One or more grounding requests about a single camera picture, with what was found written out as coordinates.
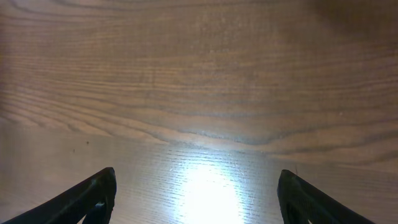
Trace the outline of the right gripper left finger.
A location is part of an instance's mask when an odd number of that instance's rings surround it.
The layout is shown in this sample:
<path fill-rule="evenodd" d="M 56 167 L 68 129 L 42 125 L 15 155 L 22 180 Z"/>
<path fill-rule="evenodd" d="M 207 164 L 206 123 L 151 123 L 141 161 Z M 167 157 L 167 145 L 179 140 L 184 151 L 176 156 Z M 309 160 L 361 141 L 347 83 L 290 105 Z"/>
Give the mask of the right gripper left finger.
<path fill-rule="evenodd" d="M 53 199 L 4 224 L 108 224 L 114 208 L 115 171 L 106 167 Z"/>

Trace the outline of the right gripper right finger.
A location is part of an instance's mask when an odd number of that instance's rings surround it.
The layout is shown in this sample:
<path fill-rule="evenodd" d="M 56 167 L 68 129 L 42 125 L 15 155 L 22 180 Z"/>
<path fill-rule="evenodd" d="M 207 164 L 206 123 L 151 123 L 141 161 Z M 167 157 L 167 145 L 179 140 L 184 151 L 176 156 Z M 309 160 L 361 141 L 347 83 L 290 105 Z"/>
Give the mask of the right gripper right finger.
<path fill-rule="evenodd" d="M 374 224 L 287 169 L 277 196 L 284 224 Z"/>

